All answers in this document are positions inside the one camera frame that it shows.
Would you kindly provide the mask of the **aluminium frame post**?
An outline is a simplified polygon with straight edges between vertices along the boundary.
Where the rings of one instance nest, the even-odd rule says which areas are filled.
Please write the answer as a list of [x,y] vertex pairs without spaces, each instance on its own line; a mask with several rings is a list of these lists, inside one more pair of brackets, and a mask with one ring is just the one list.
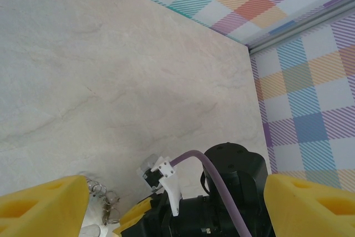
[[249,55],[254,55],[262,50],[278,45],[307,30],[320,26],[324,22],[330,22],[331,20],[338,19],[343,15],[347,15],[348,13],[354,11],[355,0],[341,0],[332,6],[309,16],[308,18],[293,24],[289,28],[280,31],[274,36],[269,36],[263,41],[250,45],[248,49]]

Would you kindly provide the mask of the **metal plate with key rings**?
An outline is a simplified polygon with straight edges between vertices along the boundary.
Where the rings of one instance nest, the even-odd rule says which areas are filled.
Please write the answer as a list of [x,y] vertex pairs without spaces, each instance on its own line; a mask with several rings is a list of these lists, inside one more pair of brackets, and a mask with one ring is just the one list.
[[[86,177],[89,195],[92,199],[96,199],[102,206],[102,224],[111,226],[119,223],[120,212],[118,203],[120,198],[117,193],[108,190],[102,183]],[[83,226],[80,230],[79,237],[100,237],[101,228],[98,224]]]

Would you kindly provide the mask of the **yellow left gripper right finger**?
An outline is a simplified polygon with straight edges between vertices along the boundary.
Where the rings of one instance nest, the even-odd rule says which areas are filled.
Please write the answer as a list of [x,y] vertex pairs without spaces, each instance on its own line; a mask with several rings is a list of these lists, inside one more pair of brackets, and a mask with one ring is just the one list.
[[355,193],[272,174],[264,200],[276,237],[355,237]]

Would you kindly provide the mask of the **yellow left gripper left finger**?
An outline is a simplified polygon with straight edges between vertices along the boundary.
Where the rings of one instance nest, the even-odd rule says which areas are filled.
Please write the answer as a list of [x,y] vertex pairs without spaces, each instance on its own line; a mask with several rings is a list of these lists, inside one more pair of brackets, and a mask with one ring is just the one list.
[[0,196],[0,237],[78,237],[88,203],[82,175]]

